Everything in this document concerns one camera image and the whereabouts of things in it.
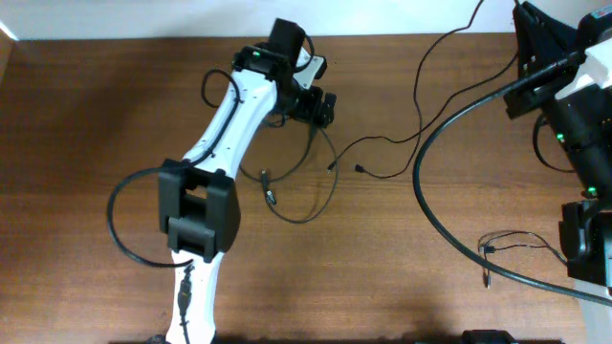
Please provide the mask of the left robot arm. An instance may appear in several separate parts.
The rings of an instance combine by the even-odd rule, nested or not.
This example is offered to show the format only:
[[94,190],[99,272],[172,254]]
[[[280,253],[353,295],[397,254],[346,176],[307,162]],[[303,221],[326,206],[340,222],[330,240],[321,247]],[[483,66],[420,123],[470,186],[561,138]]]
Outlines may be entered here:
[[327,63],[303,47],[310,41],[296,23],[276,19],[266,41],[234,56],[229,87],[205,133],[182,161],[162,164],[159,221],[175,296],[167,332],[151,342],[213,341],[218,274],[241,221],[235,179],[265,117],[304,122],[312,134],[333,121],[336,96],[313,84]]

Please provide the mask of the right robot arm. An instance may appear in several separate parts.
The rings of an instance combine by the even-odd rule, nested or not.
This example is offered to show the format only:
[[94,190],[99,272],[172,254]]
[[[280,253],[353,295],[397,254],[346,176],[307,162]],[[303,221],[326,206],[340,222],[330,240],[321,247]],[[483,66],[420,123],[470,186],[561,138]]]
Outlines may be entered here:
[[541,110],[572,171],[582,200],[564,204],[558,224],[567,274],[579,291],[611,299],[611,8],[587,13],[575,28],[528,1],[513,10],[518,75],[562,58],[567,66],[531,81],[504,100],[509,118]]

